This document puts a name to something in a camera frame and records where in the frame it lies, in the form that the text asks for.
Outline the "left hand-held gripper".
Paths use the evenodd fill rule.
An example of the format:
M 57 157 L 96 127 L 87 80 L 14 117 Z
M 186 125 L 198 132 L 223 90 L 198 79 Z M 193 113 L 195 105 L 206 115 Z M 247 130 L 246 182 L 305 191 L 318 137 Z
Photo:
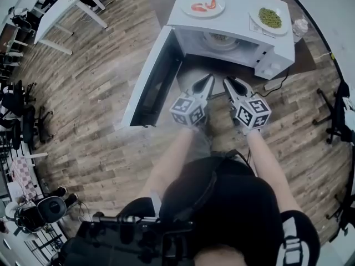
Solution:
M 182 92 L 169 109 L 177 124 L 193 127 L 206 119 L 207 100 L 213 91 L 214 76 L 208 74 L 195 82 L 192 91 Z

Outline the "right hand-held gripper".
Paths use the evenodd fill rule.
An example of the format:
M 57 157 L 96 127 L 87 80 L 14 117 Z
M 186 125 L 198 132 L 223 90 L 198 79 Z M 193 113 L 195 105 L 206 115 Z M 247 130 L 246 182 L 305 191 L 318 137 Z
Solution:
M 239 101 L 239 96 L 251 97 L 252 87 L 245 81 L 234 76 L 227 76 L 223 86 L 231 102 Z M 248 130 L 260 129 L 270 118 L 271 109 L 263 98 L 247 98 L 234 105 L 231 113 L 236 125 L 240 124 Z

